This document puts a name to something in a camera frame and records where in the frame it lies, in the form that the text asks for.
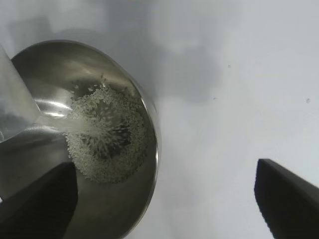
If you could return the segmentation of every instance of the clear plastic container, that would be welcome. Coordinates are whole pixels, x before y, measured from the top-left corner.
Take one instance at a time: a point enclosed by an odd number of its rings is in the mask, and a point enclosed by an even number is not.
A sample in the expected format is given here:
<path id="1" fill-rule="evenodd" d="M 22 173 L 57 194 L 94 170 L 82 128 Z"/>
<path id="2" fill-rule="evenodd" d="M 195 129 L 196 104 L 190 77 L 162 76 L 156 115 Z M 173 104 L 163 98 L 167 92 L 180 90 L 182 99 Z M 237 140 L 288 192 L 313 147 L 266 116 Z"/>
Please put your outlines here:
<path id="1" fill-rule="evenodd" d="M 0 142 L 33 124 L 40 110 L 0 44 Z"/>

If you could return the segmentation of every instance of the white background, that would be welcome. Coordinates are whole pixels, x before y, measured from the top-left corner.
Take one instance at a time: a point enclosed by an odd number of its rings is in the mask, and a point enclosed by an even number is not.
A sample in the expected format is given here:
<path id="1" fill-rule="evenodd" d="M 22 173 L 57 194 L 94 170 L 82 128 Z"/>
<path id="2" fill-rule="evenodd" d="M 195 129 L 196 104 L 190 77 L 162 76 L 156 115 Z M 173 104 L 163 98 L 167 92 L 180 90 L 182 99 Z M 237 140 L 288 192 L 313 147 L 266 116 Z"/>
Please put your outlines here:
<path id="1" fill-rule="evenodd" d="M 319 186 L 316 0 L 0 0 L 0 43 L 71 39 L 152 96 L 162 159 L 129 239 L 271 239 L 258 158 Z"/>

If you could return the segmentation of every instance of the stainless steel bowl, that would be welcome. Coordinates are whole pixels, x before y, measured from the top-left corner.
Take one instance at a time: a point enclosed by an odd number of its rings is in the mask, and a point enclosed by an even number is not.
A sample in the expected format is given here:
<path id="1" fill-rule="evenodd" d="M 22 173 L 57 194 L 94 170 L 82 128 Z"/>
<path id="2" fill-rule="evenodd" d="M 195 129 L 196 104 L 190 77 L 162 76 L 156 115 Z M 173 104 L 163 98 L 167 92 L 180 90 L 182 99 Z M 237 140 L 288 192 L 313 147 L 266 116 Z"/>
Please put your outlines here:
<path id="1" fill-rule="evenodd" d="M 142 100 L 150 140 L 141 167 L 126 181 L 97 184 L 78 171 L 79 201 L 65 239 L 117 239 L 126 236 L 145 213 L 153 195 L 160 151 L 153 105 L 136 82 L 102 52 L 71 41 L 33 45 L 13 58 L 13 64 L 42 112 L 64 116 L 71 97 L 88 94 L 103 74 L 116 89 Z M 74 82 L 79 89 L 74 90 Z M 0 144 L 0 196 L 6 200 L 61 162 L 69 161 L 61 133 L 34 124 Z"/>

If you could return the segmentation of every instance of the rice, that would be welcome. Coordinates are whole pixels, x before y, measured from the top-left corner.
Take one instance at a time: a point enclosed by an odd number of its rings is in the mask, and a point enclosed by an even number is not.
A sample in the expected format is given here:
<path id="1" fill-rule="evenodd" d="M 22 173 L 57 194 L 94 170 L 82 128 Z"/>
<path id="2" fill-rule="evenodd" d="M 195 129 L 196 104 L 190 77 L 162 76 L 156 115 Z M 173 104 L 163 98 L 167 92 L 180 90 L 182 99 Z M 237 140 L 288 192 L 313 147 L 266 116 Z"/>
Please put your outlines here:
<path id="1" fill-rule="evenodd" d="M 146 129 L 139 99 L 117 92 L 105 82 L 72 102 L 68 119 L 82 119 L 90 133 L 64 133 L 77 169 L 97 183 L 125 180 L 142 164 Z"/>

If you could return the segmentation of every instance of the metal bowl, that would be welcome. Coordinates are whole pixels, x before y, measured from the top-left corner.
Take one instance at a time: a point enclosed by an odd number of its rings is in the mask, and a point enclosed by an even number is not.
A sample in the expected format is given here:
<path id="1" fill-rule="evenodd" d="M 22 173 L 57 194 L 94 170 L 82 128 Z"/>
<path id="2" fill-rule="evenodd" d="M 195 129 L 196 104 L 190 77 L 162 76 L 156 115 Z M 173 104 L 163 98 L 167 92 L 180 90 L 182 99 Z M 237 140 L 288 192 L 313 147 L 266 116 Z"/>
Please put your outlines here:
<path id="1" fill-rule="evenodd" d="M 77 172 L 79 201 L 65 239 L 117 239 L 126 236 L 144 215 L 153 195 L 159 158 L 159 131 L 153 105 L 136 82 L 110 57 L 71 41 L 49 41 L 17 54 L 13 64 L 45 114 L 64 116 L 71 97 L 88 94 L 101 74 L 116 89 L 130 92 L 144 105 L 140 112 L 149 137 L 144 162 L 126 181 L 97 184 Z M 74 90 L 74 82 L 79 85 Z M 61 162 L 70 161 L 64 136 L 34 124 L 0 144 L 0 196 L 3 200 Z"/>

